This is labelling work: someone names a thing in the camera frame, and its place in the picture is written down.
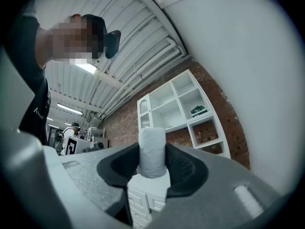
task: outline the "white shelving unit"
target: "white shelving unit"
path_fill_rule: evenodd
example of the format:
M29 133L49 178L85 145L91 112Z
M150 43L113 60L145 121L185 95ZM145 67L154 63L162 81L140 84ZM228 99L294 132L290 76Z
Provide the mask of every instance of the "white shelving unit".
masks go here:
M206 112L192 117L191 111L197 106L203 106ZM218 138L197 143L193 128L207 121L213 122ZM138 101L138 126L139 130L145 127L162 127L167 133L187 127L194 148L220 144L222 153L219 155L231 157L219 118L204 90L189 70Z

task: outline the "white pipe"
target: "white pipe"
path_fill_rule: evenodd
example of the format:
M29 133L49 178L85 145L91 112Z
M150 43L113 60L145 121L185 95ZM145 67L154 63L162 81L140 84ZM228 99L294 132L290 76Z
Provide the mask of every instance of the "white pipe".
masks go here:
M168 65L170 65L171 63L173 63L174 61L180 59L181 57L184 56L184 53L179 55L178 57L176 57L174 60L171 60L169 63L167 63L163 68L167 67ZM124 99L122 99L113 109L117 108L122 102L124 102L129 96L133 95L134 93L136 93L138 91L138 89L140 88L141 86L138 86L136 89L134 89L130 94L128 94L127 97L125 97Z
M158 52L155 56L153 56L149 61L147 61L138 71L137 74L140 74L143 72L148 66L150 66L153 62L155 62L157 59L159 59L162 55L167 53L170 49L174 48L176 46L176 42L173 41L170 38L166 38L167 41L170 43L166 48L162 49L160 52ZM108 101L108 103L104 106L102 109L102 113L107 109L107 107L113 102L114 99L129 85L130 82L132 82L138 75L133 74L125 83L124 85L115 93L115 95L112 96L112 98Z
M120 97L123 98L128 92L130 92L137 84L139 84L142 80L144 80L147 76L149 76L152 72L154 72L155 70L157 70L161 65L163 65L165 62L169 61L170 59L172 59L173 57L175 57L176 55L178 55L180 53L180 50L178 48L175 49L174 52L172 52L170 55L168 55L166 58L162 59L160 62L158 62L153 68L151 68L148 72L146 72L144 75L142 75L136 82L134 82L125 92L124 94ZM116 104L119 102L118 99L116 102L114 102L114 104L108 109L108 111L106 111L105 114L108 114L112 108L114 108L116 106Z

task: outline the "black t-shirt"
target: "black t-shirt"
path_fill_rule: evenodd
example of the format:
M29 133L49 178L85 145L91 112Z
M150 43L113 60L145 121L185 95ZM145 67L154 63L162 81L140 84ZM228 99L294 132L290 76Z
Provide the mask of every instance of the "black t-shirt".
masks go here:
M9 32L4 47L17 71L35 93L26 111L20 130L38 137L47 144L45 124L51 104L51 94L45 77L35 58L35 41L39 23L35 17L19 16Z

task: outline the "person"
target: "person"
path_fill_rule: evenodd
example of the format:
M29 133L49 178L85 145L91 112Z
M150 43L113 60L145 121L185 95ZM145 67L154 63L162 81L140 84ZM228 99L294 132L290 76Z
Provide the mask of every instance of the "person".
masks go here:
M46 64L71 59L98 59L103 51L114 56L121 33L107 33L101 17L74 14L49 30L40 27L31 0L16 16L4 40L7 55L35 97L28 107L19 129L35 135L47 145L46 120L51 94L45 77Z
M80 130L80 125L76 122L72 123L71 126L68 126L66 129L63 130L63 141L62 141L62 150L60 152L60 155L66 155L67 151L67 145L69 136L76 136L78 135L78 131Z

